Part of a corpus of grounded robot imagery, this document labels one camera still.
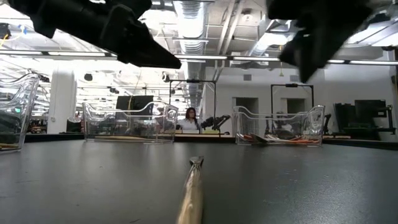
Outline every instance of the ceiling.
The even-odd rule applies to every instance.
[[[153,0],[156,8],[159,0]],[[204,42],[203,54],[205,55],[247,55],[256,45],[258,48],[266,44],[266,51],[261,55],[268,54],[276,56],[280,48],[289,38],[294,35],[294,28],[287,32],[280,32],[281,29],[289,26],[289,21],[285,21],[274,30],[266,32],[267,37],[263,38],[265,27],[272,21],[266,19],[265,1],[262,0],[216,0],[214,2],[202,2],[204,8],[203,33],[197,37],[196,41]],[[380,58],[380,48],[374,46],[398,45],[396,34],[398,23],[394,19],[395,6],[391,6],[390,1],[379,1],[378,7],[386,10],[392,15],[392,19],[371,24],[367,29],[363,29],[347,41],[345,47],[336,56],[337,58],[355,59],[376,59]],[[140,18],[150,29],[154,39],[165,49],[173,54],[183,54],[182,45],[192,42],[182,34],[194,33],[198,26],[185,24],[177,13],[169,10],[150,10]],[[85,41],[73,37],[61,30],[57,30],[53,39],[48,39],[34,32],[32,21],[25,15],[18,13],[9,6],[0,6],[0,22],[10,24],[11,38],[0,42],[0,50],[34,50],[49,52],[105,52]],[[0,54],[0,78],[15,79],[27,72],[37,72],[48,76],[51,79],[52,71],[61,60],[73,60],[78,79],[78,107],[87,101],[94,106],[103,108],[114,108],[118,95],[154,95],[157,101],[169,101],[169,83],[162,80],[164,75],[171,79],[186,79],[190,77],[187,66],[180,70],[163,68],[138,68],[133,65],[126,65],[114,60],[82,60],[73,57],[47,57],[47,58],[27,58]],[[209,61],[187,61],[184,64],[195,64],[200,67],[214,67],[214,62]],[[231,65],[226,63],[225,67],[229,70],[239,69],[240,64]],[[280,63],[267,63],[259,65],[260,68],[280,68]],[[200,78],[212,78],[205,75],[206,69],[201,70],[203,76]],[[84,74],[90,73],[93,81],[88,82],[84,79]],[[223,79],[231,72],[222,72]],[[108,86],[116,87],[119,94],[111,93]],[[192,88],[185,82],[173,82],[172,87],[175,93],[171,98],[173,105],[180,110],[186,107],[198,106],[201,98],[202,87]],[[50,84],[41,83],[39,88],[39,99],[35,106],[37,114],[48,110],[48,99],[50,98]]]

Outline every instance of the woman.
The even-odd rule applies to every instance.
[[[182,130],[200,130],[200,121],[197,120],[197,112],[194,108],[188,108],[185,119],[178,121]]]

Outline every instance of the clear plastic bin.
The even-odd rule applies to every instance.
[[[0,151],[23,147],[39,81],[33,74],[13,82],[0,80]]]
[[[325,107],[297,114],[254,114],[233,108],[233,134],[237,144],[304,144],[320,146]]]
[[[85,139],[152,144],[174,142],[178,108],[161,102],[141,110],[95,110],[83,103]]]

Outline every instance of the gray table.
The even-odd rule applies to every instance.
[[[174,223],[191,156],[204,224],[398,223],[398,153],[60,141],[0,154],[0,223]]]

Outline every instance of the computer monitor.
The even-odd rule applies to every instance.
[[[385,100],[355,100],[355,112],[357,118],[386,118],[387,112],[381,111],[386,107]]]

